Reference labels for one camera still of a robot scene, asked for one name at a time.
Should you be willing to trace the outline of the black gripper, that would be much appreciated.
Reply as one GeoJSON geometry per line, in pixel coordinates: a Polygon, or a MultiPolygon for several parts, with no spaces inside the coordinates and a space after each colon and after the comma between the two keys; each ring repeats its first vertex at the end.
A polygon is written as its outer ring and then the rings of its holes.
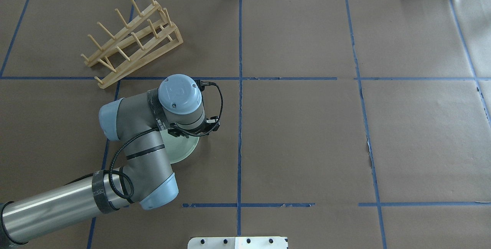
{"type": "Polygon", "coordinates": [[[194,129],[184,129],[177,125],[177,123],[172,123],[167,133],[173,137],[204,137],[209,135],[211,132],[217,131],[220,127],[220,122],[203,122],[200,126],[194,129]]]}

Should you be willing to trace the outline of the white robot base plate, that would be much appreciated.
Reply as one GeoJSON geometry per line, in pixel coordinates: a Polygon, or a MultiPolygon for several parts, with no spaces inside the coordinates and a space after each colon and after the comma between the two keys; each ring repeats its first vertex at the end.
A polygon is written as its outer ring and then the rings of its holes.
{"type": "Polygon", "coordinates": [[[188,249],[288,249],[287,237],[246,236],[246,237],[194,237],[188,249]]]}

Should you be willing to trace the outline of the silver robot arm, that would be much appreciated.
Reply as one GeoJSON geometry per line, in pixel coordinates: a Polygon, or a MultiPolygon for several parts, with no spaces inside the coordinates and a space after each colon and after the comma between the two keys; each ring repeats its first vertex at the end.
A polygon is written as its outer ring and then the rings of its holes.
{"type": "Polygon", "coordinates": [[[1,205],[1,248],[20,247],[60,229],[139,203],[152,210],[174,200],[179,189],[162,131],[173,137],[203,137],[216,131],[222,114],[208,118],[202,92],[212,81],[184,74],[156,89],[105,104],[99,123],[110,141],[121,141],[109,168],[62,187],[1,205]]]}

